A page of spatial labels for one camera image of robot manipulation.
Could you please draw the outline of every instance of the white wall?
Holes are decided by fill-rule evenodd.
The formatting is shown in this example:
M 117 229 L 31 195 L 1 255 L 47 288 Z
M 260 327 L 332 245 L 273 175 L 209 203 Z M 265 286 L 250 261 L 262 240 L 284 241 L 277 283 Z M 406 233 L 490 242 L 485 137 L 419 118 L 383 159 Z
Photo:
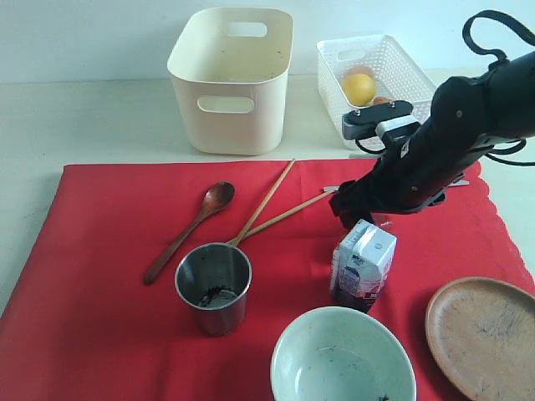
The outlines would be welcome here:
M 461 39 L 463 23 L 494 8 L 535 30 L 533 0 L 0 0 L 0 83 L 167 77 L 166 60 L 187 19 L 221 5 L 266 6 L 295 22 L 291 72 L 313 73 L 319 40 L 388 33 L 423 68 L 487 65 Z M 531 51 L 499 23 L 475 38 L 510 56 Z

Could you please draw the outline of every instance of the white plastic bin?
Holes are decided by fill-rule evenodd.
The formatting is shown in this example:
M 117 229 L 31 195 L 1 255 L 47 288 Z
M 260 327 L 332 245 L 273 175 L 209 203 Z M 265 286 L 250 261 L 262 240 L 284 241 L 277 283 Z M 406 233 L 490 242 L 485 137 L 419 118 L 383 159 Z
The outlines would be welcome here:
M 324 40 L 318 42 L 317 48 L 318 91 L 347 148 L 360 152 L 354 141 L 342 136 L 342 116 L 362 108 L 347 100 L 340 83 L 356 66 L 365 65 L 374 70 L 375 96 L 411 102 L 414 105 L 412 114 L 422 123 L 429 116 L 436 87 L 394 38 L 371 35 Z M 372 150 L 383 147 L 378 138 L 363 140 L 361 144 Z
M 293 19 L 269 8 L 194 14 L 167 68 L 189 141 L 218 154 L 275 149 L 283 121 Z

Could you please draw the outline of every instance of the white table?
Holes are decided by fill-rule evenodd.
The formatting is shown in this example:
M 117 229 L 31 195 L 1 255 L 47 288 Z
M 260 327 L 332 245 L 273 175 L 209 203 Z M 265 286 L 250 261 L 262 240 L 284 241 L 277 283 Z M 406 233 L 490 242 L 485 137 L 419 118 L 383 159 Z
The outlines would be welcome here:
M 438 84 L 453 74 L 433 70 Z M 185 135 L 169 80 L 0 85 L 0 308 L 3 311 L 54 198 L 64 165 L 244 159 L 206 155 Z M 313 75 L 291 76 L 283 142 L 250 160 L 347 158 Z M 517 155 L 535 160 L 535 144 Z M 531 273 L 535 168 L 483 159 L 482 177 Z

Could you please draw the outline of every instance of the milk carton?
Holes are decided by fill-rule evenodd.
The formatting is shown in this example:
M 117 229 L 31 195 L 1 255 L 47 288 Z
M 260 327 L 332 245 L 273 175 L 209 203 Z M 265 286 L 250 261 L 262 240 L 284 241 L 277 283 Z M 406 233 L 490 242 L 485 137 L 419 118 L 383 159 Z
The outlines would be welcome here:
M 367 312 L 385 284 L 396 237 L 360 220 L 333 252 L 331 297 L 339 304 Z

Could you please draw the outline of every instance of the dirt in bowl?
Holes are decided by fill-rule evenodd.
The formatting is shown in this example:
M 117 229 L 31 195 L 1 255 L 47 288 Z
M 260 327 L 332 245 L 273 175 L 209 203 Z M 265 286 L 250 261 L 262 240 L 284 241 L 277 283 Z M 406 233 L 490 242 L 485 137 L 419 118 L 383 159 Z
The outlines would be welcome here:
M 217 308 L 224 307 L 237 298 L 237 294 L 227 287 L 210 288 L 199 301 L 199 307 Z

